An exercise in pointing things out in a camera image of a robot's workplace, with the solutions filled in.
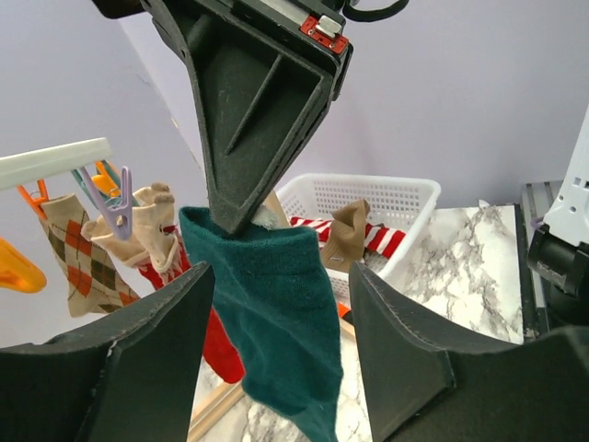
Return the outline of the purple clothespin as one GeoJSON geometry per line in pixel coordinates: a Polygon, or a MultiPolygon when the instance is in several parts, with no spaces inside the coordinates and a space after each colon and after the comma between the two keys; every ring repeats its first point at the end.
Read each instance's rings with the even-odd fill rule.
{"type": "Polygon", "coordinates": [[[78,170],[87,187],[89,199],[103,215],[113,234],[120,240],[127,240],[133,233],[133,185],[132,173],[127,167],[121,170],[121,197],[117,204],[107,205],[98,188],[82,167],[78,170]]]}

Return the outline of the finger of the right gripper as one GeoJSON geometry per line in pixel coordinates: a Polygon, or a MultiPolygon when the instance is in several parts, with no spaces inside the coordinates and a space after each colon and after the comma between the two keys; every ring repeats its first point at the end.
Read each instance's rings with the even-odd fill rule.
{"type": "Polygon", "coordinates": [[[284,48],[230,32],[206,50],[211,24],[193,26],[200,63],[193,96],[213,221],[245,227],[329,111],[330,76],[284,48]]]}

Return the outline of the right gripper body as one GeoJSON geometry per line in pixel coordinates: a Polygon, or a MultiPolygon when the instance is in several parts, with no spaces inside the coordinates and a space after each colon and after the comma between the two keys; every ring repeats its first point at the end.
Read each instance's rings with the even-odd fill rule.
{"type": "Polygon", "coordinates": [[[335,101],[352,58],[343,36],[342,1],[96,1],[99,13],[122,19],[146,13],[167,47],[185,64],[192,95],[199,92],[200,64],[191,54],[193,26],[211,24],[213,35],[199,37],[206,50],[230,32],[243,31],[270,48],[284,48],[330,76],[329,99],[335,101]]]}

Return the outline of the white round clip hanger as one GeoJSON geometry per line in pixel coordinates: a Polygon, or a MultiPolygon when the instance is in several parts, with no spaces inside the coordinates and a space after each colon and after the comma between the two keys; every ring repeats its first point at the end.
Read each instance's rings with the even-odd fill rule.
{"type": "Polygon", "coordinates": [[[102,137],[2,157],[0,189],[3,191],[80,169],[112,155],[109,141],[102,137]]]}

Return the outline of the wooden hanger rack frame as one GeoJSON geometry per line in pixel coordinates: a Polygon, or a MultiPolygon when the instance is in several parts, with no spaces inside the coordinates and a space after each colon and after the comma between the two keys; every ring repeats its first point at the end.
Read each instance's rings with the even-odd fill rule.
{"type": "MultiPolygon", "coordinates": [[[[344,376],[338,401],[336,432],[340,441],[371,439],[354,327],[341,321],[344,376]]],[[[287,420],[252,401],[241,385],[216,380],[201,369],[187,439],[189,441],[303,441],[287,420]]]]}

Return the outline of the beige argyle sock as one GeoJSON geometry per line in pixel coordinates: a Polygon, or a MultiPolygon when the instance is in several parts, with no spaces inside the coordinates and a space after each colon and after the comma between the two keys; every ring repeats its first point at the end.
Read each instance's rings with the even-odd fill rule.
{"type": "Polygon", "coordinates": [[[110,314],[140,299],[121,278],[109,254],[82,235],[89,220],[74,194],[40,205],[40,220],[55,260],[67,280],[67,307],[71,317],[110,314]]]}

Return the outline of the dark teal sock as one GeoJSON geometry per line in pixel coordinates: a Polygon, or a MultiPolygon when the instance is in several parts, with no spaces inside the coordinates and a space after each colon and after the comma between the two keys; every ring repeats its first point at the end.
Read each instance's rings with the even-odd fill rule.
{"type": "Polygon", "coordinates": [[[336,440],[340,323],[316,232],[250,224],[230,236],[208,208],[190,206],[179,224],[191,262],[214,271],[213,307],[245,368],[244,391],[309,440],[336,440]]]}

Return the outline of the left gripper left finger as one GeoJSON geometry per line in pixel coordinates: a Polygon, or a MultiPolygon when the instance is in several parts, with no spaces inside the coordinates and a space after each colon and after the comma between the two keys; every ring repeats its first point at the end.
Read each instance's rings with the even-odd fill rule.
{"type": "Polygon", "coordinates": [[[2,349],[2,440],[186,440],[213,294],[201,262],[47,343],[2,349]]]}

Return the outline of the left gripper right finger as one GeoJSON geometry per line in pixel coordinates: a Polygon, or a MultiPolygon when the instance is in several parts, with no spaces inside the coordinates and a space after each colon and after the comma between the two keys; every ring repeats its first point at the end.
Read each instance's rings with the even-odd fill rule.
{"type": "Polygon", "coordinates": [[[584,441],[588,330],[513,344],[462,327],[362,264],[349,274],[375,441],[584,441]]]}

